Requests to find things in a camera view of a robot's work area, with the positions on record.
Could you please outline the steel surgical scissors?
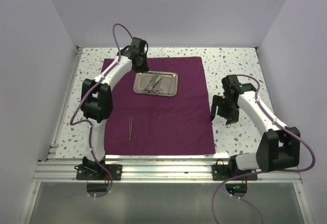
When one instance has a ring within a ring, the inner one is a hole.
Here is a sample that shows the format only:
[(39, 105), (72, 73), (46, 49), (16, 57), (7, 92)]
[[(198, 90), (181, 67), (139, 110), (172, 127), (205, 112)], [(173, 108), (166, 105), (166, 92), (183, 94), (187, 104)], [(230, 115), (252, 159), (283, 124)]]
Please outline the steel surgical scissors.
[(159, 82), (162, 78), (162, 74), (159, 74), (154, 82), (150, 85), (150, 93), (151, 94), (158, 94), (159, 93)]

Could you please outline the thin pink-tipped tweezers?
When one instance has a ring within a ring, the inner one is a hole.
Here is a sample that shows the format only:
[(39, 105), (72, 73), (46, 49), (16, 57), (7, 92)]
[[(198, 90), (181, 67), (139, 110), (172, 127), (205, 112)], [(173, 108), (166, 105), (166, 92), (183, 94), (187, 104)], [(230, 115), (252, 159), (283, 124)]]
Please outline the thin pink-tipped tweezers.
[(133, 117), (129, 117), (129, 141), (132, 139)]

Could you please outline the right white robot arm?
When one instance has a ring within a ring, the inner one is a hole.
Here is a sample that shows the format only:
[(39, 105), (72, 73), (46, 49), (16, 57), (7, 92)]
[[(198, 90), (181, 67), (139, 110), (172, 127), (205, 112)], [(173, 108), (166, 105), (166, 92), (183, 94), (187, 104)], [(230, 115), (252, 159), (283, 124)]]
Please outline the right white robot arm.
[(300, 132), (278, 119), (259, 97), (259, 85), (242, 84), (237, 74), (222, 79), (222, 96), (214, 95), (210, 118), (220, 116), (226, 124), (239, 121), (243, 110), (261, 136), (255, 153), (231, 156), (227, 172), (232, 179), (240, 179), (246, 172), (271, 172), (297, 167), (300, 154)]

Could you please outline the steel forceps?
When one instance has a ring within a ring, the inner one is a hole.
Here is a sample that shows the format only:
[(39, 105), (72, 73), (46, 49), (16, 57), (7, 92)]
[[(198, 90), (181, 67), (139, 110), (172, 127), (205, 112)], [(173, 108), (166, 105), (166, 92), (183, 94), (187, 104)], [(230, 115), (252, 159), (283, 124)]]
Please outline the steel forceps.
[(152, 84), (155, 82), (155, 80), (159, 77), (159, 74), (155, 74), (149, 81), (148, 85), (143, 89), (143, 93), (147, 93), (150, 89)]

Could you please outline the purple surgical wrap cloth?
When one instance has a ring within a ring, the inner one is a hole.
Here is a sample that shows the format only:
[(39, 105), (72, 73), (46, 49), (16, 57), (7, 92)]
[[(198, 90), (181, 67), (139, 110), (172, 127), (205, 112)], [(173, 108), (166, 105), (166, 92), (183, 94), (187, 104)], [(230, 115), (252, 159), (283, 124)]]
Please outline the purple surgical wrap cloth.
[[(206, 155), (215, 152), (208, 90), (199, 57), (150, 58), (151, 70), (178, 75), (173, 97), (137, 94), (135, 72), (127, 73), (112, 92), (113, 111), (105, 127), (108, 155)], [(133, 117), (129, 141), (129, 117)]]

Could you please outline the steel instrument tray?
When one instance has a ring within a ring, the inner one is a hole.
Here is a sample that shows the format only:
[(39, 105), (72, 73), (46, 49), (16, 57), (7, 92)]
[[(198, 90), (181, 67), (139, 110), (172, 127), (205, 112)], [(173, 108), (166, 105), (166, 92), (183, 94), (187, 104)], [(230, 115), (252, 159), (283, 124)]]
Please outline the steel instrument tray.
[[(150, 90), (147, 93), (143, 93), (143, 89), (148, 85), (150, 79), (155, 74), (162, 74), (162, 78), (159, 82), (159, 93), (151, 94)], [(134, 80), (133, 91), (137, 94), (155, 95), (155, 96), (167, 96), (173, 97), (177, 94), (178, 89), (178, 75), (174, 72), (164, 71), (148, 71), (143, 73), (137, 73)]]

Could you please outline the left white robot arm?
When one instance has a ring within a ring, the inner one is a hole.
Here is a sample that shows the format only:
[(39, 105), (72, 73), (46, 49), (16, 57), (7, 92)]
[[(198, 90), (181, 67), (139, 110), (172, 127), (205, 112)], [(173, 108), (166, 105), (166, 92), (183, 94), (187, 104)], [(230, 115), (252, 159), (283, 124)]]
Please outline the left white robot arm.
[(91, 122), (89, 134), (90, 152), (83, 157), (82, 165), (94, 179), (106, 174), (106, 166), (100, 163), (105, 158), (105, 126), (113, 110), (112, 91), (128, 72), (147, 72), (147, 41), (133, 37), (131, 44), (117, 52), (112, 63), (96, 78), (86, 79), (82, 84), (83, 116)]

